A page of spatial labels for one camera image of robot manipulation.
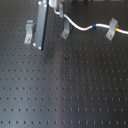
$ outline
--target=screw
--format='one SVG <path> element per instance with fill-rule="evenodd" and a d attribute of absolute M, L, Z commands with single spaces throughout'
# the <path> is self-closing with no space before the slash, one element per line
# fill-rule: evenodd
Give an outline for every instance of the screw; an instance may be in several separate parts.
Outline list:
<path fill-rule="evenodd" d="M 36 43 L 33 43 L 33 46 L 36 46 Z"/>
<path fill-rule="evenodd" d="M 27 38 L 27 41 L 30 41 L 30 38 Z"/>
<path fill-rule="evenodd" d="M 63 34 L 63 36 L 66 36 L 66 35 L 67 35 L 66 33 Z"/>
<path fill-rule="evenodd" d="M 39 1 L 38 4 L 41 5 L 41 1 Z"/>
<path fill-rule="evenodd" d="M 109 37 L 111 37 L 112 35 L 111 35 L 111 34 L 109 34 L 108 36 L 109 36 Z"/>
<path fill-rule="evenodd" d="M 39 50 L 41 50 L 41 47 L 39 47 Z"/>
<path fill-rule="evenodd" d="M 44 7 L 46 8 L 47 7 L 47 4 L 44 4 Z"/>
<path fill-rule="evenodd" d="M 46 0 L 43 0 L 44 3 L 46 3 Z"/>

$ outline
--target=white cable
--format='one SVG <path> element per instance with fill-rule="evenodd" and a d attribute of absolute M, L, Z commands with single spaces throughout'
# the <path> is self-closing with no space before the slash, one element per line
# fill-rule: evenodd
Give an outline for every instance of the white cable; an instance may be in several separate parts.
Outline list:
<path fill-rule="evenodd" d="M 54 12 L 55 14 L 59 15 L 60 13 L 56 11 L 56 9 L 54 9 Z M 87 31 L 91 28 L 93 28 L 93 26 L 89 26 L 89 27 L 86 27 L 86 28 L 82 28 L 80 26 L 78 26 L 77 24 L 75 24 L 66 14 L 64 14 L 64 17 L 77 29 L 81 30 L 81 31 Z M 95 24 L 95 27 L 102 27 L 102 28 L 108 28 L 109 29 L 109 25 L 106 25 L 106 24 Z M 119 29 L 120 33 L 123 33 L 123 34 L 128 34 L 128 31 L 124 31 L 124 30 L 121 30 Z"/>

